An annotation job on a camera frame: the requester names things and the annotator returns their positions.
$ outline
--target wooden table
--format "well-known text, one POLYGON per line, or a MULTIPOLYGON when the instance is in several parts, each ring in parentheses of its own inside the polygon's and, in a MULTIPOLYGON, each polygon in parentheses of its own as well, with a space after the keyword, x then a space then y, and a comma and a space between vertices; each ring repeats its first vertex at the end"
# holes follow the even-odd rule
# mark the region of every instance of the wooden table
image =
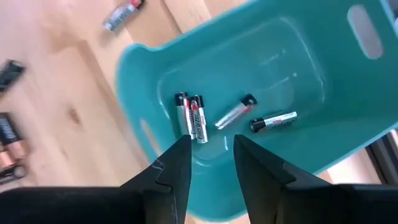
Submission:
POLYGON ((14 115, 32 152, 29 175, 0 190, 118 186, 134 177, 148 161, 115 97, 121 52, 162 45, 243 1, 147 0, 113 35, 102 22, 122 0, 1 0, 0 62, 19 60, 27 71, 0 109, 14 115))

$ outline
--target copper-top battery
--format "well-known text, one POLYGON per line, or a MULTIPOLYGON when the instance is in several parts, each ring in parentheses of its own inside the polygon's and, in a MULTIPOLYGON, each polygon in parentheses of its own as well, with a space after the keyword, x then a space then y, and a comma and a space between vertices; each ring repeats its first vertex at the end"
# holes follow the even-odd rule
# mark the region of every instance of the copper-top battery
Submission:
POLYGON ((8 167, 14 165, 16 162, 11 157, 8 151, 1 151, 0 152, 0 169, 7 169, 8 167))
POLYGON ((13 158, 19 160, 27 156, 26 143, 17 132, 15 124, 8 113, 0 113, 0 141, 13 158))

